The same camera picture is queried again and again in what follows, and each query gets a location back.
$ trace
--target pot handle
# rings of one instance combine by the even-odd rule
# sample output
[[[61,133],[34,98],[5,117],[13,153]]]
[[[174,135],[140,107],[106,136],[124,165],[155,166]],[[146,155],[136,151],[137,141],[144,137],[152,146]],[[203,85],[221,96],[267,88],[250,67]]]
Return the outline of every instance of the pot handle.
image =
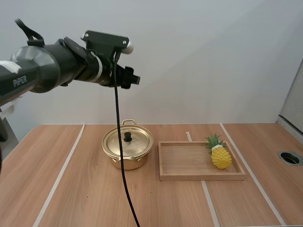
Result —
[[[136,160],[135,157],[130,156],[130,157],[123,157],[123,160]],[[114,162],[119,163],[121,161],[121,157],[118,157],[117,159],[113,159]]]
[[[122,125],[125,125],[125,122],[133,122],[134,125],[136,125],[136,122],[133,119],[125,119],[124,121],[122,121]]]

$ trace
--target pineapple leaves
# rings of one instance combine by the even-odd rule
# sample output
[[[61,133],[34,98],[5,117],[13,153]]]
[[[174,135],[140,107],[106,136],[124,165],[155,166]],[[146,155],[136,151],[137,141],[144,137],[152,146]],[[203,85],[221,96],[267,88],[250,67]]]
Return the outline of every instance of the pineapple leaves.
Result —
[[[216,145],[222,145],[224,148],[226,147],[225,145],[223,145],[223,140],[219,141],[219,137],[216,133],[214,135],[210,135],[210,137],[205,137],[205,139],[207,139],[208,141],[208,146],[207,148],[213,148]]]

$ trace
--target round hole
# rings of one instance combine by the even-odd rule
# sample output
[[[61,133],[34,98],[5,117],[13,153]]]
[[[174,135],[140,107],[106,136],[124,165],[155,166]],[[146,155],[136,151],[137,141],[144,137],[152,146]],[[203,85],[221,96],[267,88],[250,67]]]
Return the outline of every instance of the round hole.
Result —
[[[298,164],[300,162],[300,160],[295,155],[286,152],[281,154],[281,158],[290,164]]]

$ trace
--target white wall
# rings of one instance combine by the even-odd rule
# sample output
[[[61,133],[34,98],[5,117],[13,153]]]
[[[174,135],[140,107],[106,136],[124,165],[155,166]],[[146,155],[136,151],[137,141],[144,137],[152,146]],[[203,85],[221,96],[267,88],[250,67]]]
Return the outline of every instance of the white wall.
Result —
[[[18,17],[48,44],[128,36],[120,64],[142,78],[120,90],[120,112],[138,123],[274,122],[303,57],[301,0],[1,0],[0,59],[26,45]],[[43,123],[114,123],[114,90],[28,93],[8,121],[19,140]]]

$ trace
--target black knob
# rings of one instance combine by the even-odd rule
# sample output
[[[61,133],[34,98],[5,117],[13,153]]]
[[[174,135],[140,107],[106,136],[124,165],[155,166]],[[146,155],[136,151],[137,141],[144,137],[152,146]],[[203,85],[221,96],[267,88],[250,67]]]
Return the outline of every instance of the black knob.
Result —
[[[128,131],[128,132],[125,132],[124,133],[124,141],[125,142],[130,142],[130,141],[132,141],[133,139],[132,139],[132,134]]]

